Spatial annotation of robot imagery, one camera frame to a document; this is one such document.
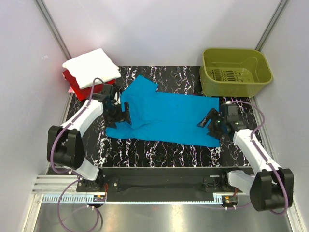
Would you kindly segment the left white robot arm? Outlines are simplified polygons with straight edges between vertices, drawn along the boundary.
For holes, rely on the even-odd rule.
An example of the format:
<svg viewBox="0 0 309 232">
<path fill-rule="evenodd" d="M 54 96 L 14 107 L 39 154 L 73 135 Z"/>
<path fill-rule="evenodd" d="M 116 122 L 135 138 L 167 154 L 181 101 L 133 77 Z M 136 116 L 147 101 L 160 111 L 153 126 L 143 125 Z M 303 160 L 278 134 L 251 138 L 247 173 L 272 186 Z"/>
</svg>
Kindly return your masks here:
<svg viewBox="0 0 309 232">
<path fill-rule="evenodd" d="M 85 157 L 83 135 L 100 116 L 107 128 L 131 123 L 129 103 L 120 101 L 120 93 L 93 94 L 68 121 L 48 130 L 47 160 L 53 171 L 75 174 L 80 184 L 93 191 L 100 191 L 106 184 L 102 170 Z"/>
</svg>

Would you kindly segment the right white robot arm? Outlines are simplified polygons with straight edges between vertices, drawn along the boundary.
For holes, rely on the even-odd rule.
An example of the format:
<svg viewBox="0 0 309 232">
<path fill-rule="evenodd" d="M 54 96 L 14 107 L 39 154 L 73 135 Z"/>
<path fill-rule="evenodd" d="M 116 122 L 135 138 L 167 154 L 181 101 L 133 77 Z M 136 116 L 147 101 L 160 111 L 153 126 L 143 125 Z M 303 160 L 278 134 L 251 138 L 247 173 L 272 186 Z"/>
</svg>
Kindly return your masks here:
<svg viewBox="0 0 309 232">
<path fill-rule="evenodd" d="M 228 136 L 248 160 L 254 175 L 240 169 L 221 174 L 223 191 L 238 189 L 250 197 L 256 211 L 285 212 L 293 204 L 294 174 L 282 168 L 257 141 L 253 129 L 244 121 L 234 103 L 223 104 L 219 111 L 212 108 L 197 124 L 207 127 L 208 135 L 220 139 Z"/>
</svg>

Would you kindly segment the blue t-shirt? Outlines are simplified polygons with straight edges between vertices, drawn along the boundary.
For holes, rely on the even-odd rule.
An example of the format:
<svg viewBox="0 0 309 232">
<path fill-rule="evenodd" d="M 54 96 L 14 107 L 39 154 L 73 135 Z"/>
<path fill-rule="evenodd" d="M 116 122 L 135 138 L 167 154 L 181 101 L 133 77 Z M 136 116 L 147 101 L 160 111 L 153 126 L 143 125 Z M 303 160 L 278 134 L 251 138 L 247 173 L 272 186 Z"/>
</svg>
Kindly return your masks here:
<svg viewBox="0 0 309 232">
<path fill-rule="evenodd" d="M 120 122 L 106 128 L 115 139 L 139 139 L 183 145 L 219 147 L 219 139 L 208 135 L 198 123 L 212 109 L 219 108 L 219 98 L 159 92 L 158 84 L 139 75 L 121 94 L 128 103 L 131 123 Z"/>
</svg>

